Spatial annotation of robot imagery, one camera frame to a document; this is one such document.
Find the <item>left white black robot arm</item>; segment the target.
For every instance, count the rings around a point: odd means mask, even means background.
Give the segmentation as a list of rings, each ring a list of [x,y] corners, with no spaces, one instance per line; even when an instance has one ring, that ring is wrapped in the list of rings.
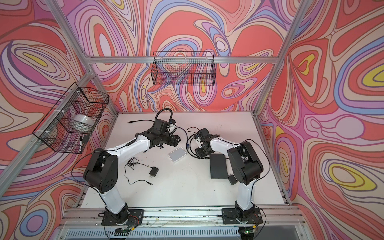
[[[176,147],[181,138],[173,134],[175,130],[175,120],[155,119],[150,129],[136,134],[131,141],[108,150],[99,148],[92,153],[83,178],[96,190],[105,204],[103,225],[127,225],[131,217],[128,205],[116,187],[119,161],[130,159],[154,147]]]

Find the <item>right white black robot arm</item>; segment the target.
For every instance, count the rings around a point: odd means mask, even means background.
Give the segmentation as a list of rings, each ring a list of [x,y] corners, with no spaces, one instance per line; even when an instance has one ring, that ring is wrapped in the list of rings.
[[[236,218],[243,222],[255,215],[257,208],[253,203],[253,187],[260,179],[264,167],[252,144],[248,141],[236,144],[223,140],[219,135],[210,134],[206,128],[199,130],[194,139],[200,144],[200,147],[195,149],[199,159],[215,152],[229,158],[233,175],[240,184],[235,201]]]

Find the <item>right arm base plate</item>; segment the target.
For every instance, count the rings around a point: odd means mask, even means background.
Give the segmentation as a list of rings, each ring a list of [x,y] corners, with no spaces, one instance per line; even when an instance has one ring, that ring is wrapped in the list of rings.
[[[246,211],[237,208],[223,208],[218,217],[222,218],[225,225],[252,224],[258,226],[264,222],[259,208],[250,208]]]

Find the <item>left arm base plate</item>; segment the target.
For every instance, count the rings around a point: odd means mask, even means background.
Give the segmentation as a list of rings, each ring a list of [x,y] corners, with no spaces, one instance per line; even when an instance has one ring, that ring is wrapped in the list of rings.
[[[123,209],[118,214],[113,214],[105,209],[102,226],[128,226],[137,227],[142,224],[144,217],[143,209]]]

